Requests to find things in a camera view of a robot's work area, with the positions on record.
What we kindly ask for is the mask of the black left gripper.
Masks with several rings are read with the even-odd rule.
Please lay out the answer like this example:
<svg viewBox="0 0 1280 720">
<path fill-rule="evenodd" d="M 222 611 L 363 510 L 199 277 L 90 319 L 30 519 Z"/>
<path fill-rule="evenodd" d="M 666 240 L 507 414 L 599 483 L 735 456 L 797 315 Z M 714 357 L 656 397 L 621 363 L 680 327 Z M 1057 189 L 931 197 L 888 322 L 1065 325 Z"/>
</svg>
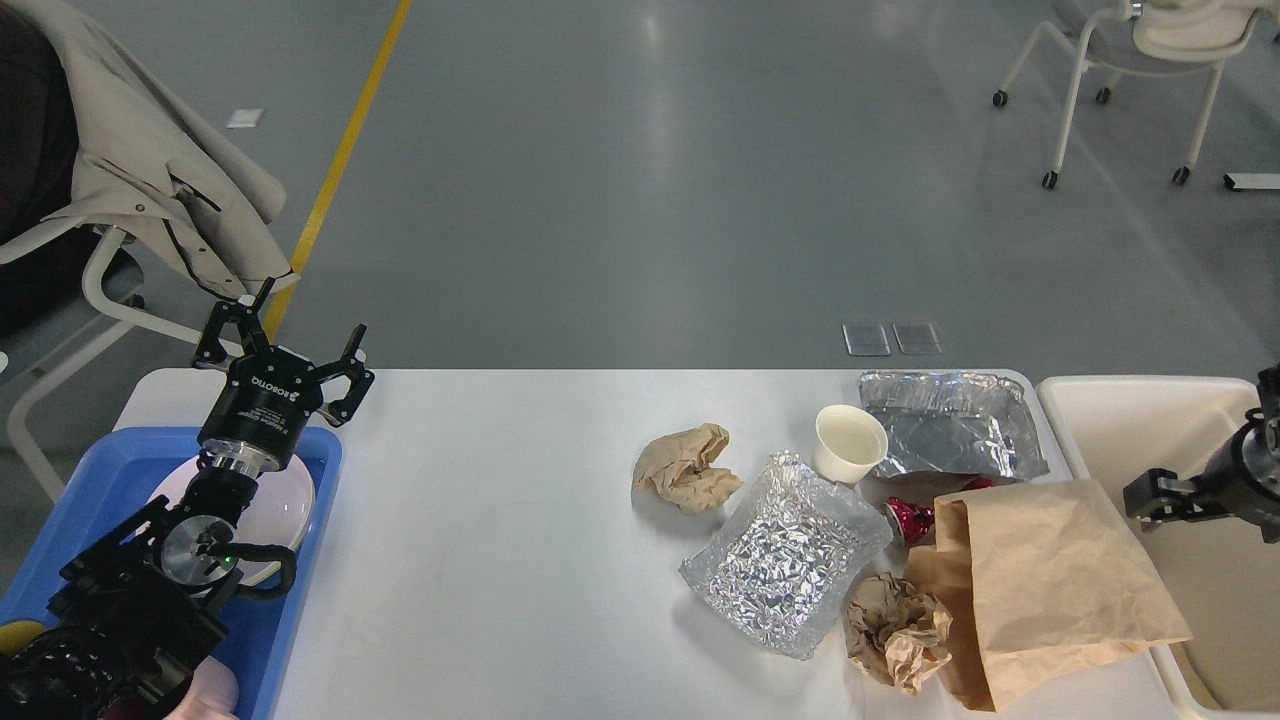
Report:
<svg viewBox="0 0 1280 720">
<path fill-rule="evenodd" d="M 268 278 L 259 292 L 234 302 L 218 301 L 195 346 L 192 368 L 227 369 L 227 382 L 197 434 L 201 452 L 243 473 L 279 471 L 288 466 L 311 413 L 330 427 L 343 427 L 357 413 L 375 375 L 365 364 L 361 343 L 367 332 L 357 324 L 338 359 L 315 365 L 288 348 L 271 347 L 260 311 L 274 290 Z M 233 325 L 241 351 L 234 357 L 221 333 Z M 328 382 L 346 378 L 347 391 L 325 400 Z"/>
</svg>

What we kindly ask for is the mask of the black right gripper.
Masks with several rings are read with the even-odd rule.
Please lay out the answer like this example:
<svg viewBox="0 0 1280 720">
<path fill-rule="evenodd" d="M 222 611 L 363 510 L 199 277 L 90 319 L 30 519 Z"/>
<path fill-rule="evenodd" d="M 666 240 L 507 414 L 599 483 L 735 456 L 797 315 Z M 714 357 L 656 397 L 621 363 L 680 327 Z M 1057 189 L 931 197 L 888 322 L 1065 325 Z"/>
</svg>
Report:
<svg viewBox="0 0 1280 720">
<path fill-rule="evenodd" d="M 1196 477 L 1151 468 L 1123 489 L 1126 518 L 1144 533 L 1171 521 L 1236 518 L 1260 528 L 1266 544 L 1279 541 L 1277 452 L 1267 425 L 1251 418 L 1210 457 Z"/>
</svg>

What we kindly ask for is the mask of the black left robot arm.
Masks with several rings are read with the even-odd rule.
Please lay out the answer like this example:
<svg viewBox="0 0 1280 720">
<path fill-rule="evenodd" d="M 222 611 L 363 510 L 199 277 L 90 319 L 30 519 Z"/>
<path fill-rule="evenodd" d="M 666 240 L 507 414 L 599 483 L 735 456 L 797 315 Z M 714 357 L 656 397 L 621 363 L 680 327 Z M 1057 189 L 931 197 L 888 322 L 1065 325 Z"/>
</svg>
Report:
<svg viewBox="0 0 1280 720">
<path fill-rule="evenodd" d="M 5 719 L 104 719 L 123 700 L 159 705 L 227 638 L 229 601 L 291 592 L 296 552 L 247 542 L 241 519 L 260 478 L 288 468 L 311 416 L 346 424 L 375 375 L 360 351 L 362 324 L 320 365 L 273 345 L 259 316 L 270 291 L 214 305 L 192 364 L 227 379 L 198 433 L 192 480 L 61 569 L 47 602 L 52 628 L 3 659 Z"/>
</svg>

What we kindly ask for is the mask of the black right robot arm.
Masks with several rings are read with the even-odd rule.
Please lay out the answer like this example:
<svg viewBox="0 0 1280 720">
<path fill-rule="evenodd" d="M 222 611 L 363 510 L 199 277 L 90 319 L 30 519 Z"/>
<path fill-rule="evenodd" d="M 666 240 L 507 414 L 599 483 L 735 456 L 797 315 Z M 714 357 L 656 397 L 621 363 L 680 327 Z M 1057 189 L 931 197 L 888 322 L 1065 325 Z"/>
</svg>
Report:
<svg viewBox="0 0 1280 720">
<path fill-rule="evenodd" d="M 1260 406 L 1210 457 L 1204 470 L 1180 477 L 1151 468 L 1123 489 L 1125 515 L 1143 532 L 1170 521 L 1236 518 L 1260 528 L 1266 544 L 1279 542 L 1277 368 L 1258 374 Z"/>
</svg>

